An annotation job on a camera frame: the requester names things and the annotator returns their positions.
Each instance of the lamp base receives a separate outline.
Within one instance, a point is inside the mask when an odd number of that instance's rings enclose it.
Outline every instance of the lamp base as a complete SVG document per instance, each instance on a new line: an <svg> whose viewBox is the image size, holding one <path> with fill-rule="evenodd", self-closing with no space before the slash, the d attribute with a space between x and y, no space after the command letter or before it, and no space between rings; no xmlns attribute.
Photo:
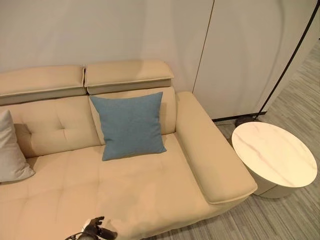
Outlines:
<svg viewBox="0 0 320 240"><path fill-rule="evenodd" d="M249 123L249 122L261 122L258 118L255 119L254 116L246 115L246 116L240 116L235 120L235 127L240 126L241 124Z"/></svg>

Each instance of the pillow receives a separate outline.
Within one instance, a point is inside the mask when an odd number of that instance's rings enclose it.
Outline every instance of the pillow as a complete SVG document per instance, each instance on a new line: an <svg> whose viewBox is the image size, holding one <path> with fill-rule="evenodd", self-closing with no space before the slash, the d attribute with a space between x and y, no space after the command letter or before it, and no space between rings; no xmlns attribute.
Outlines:
<svg viewBox="0 0 320 240"><path fill-rule="evenodd" d="M132 98L90 96L99 113L105 148L102 160L167 151L159 111L163 92Z"/></svg>
<svg viewBox="0 0 320 240"><path fill-rule="evenodd" d="M0 183L26 179L33 174L17 143L9 110L0 112Z"/></svg>

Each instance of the floor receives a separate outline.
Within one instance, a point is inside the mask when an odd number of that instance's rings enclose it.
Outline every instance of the floor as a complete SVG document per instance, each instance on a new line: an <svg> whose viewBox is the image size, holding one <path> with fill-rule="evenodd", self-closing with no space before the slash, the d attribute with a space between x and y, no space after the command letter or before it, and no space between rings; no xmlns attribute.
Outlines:
<svg viewBox="0 0 320 240"><path fill-rule="evenodd" d="M262 122L297 136L320 167L320 40L280 93ZM216 122L229 139L234 120ZM319 240L320 176L293 194L267 199L251 195L228 212L149 240Z"/></svg>

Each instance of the sofa chaise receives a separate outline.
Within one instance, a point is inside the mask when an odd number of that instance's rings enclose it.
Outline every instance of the sofa chaise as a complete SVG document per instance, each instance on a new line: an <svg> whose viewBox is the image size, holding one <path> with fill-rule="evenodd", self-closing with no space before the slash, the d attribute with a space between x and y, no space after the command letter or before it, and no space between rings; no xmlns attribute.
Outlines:
<svg viewBox="0 0 320 240"><path fill-rule="evenodd" d="M1 240L64 240L87 219L118 240L139 240L222 214L257 185L191 92L175 92L159 60L44 66L0 73L0 113L10 110L18 145L35 171L0 183ZM90 95L163 92L166 152L102 161Z"/></svg>

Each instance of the round side table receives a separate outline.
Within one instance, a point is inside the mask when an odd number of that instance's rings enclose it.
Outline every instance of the round side table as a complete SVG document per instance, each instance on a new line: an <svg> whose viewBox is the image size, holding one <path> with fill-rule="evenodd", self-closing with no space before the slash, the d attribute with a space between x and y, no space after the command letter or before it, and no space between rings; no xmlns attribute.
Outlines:
<svg viewBox="0 0 320 240"><path fill-rule="evenodd" d="M254 192L281 198L314 181L317 163L290 132L264 122L247 122L232 133L232 145L258 185Z"/></svg>

